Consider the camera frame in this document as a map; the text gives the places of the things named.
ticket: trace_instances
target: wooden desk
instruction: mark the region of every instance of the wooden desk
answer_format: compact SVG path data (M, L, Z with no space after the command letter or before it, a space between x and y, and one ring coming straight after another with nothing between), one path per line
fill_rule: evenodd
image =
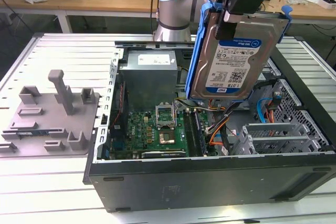
M57 15L64 33L72 32L69 15L150 17L151 4L151 0L48 0L33 5L24 0L5 1L17 13ZM11 13L2 1L0 13Z
M17 13L57 15L64 33L71 33L69 15L149 17L151 0L48 0L31 5L24 0L5 0ZM266 11L280 12L284 0L264 2ZM293 5L294 23L336 24L336 10L308 3ZM0 1L0 13L11 13Z
M267 12L281 12L281 8L286 5L285 0L264 1ZM293 11L290 15L293 23L298 24L335 24L336 10L324 9L321 6L308 2L307 5L291 5Z

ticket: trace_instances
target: floor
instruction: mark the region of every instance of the floor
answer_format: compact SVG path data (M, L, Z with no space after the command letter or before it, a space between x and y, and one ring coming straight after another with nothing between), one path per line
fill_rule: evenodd
M13 24L6 26L0 20L0 79L24 49L31 38L31 33L20 22L18 17L12 15ZM23 16L24 22L34 31L41 33L61 33L58 20L51 15ZM72 30L74 33L127 33L149 34L150 23L148 18L123 18L123 17L81 17L71 16ZM332 26L313 27L312 25L293 24L287 32L289 36L301 36L322 57L326 58L336 40L336 29ZM192 24L192 33L196 33L197 24ZM328 63L336 63L336 49L330 54Z

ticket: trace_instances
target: green circuit board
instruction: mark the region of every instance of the green circuit board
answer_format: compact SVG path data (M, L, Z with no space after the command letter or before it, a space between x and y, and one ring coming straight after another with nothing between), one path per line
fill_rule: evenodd
M160 112L160 121L171 120L170 111ZM207 114L199 113L203 128L208 126ZM162 143L164 139L173 142ZM176 126L173 130L165 127L158 130L155 111L132 111L128 116L127 139L122 151L112 151L113 159L133 159L149 151L182 151L188 156L187 139L184 129L183 112L176 113Z

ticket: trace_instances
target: motherboard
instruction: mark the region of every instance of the motherboard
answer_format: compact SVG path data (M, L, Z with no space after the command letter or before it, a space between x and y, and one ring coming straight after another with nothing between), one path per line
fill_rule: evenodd
M161 124L171 120L174 121L173 126ZM125 141L122 146L112 145L110 158L189 157L196 156L196 153L204 154L205 128L208 125L205 111L173 111L173 114L169 110L159 113L131 111L128 114Z

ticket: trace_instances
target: hard drive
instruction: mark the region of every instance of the hard drive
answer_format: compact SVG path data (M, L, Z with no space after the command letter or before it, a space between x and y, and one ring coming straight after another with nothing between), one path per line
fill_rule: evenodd
M234 38L217 40L219 14L211 13L202 51L198 59L192 59L190 66L192 88L187 92L188 98L245 99L249 96L288 23L284 15L268 15L231 15L237 22Z

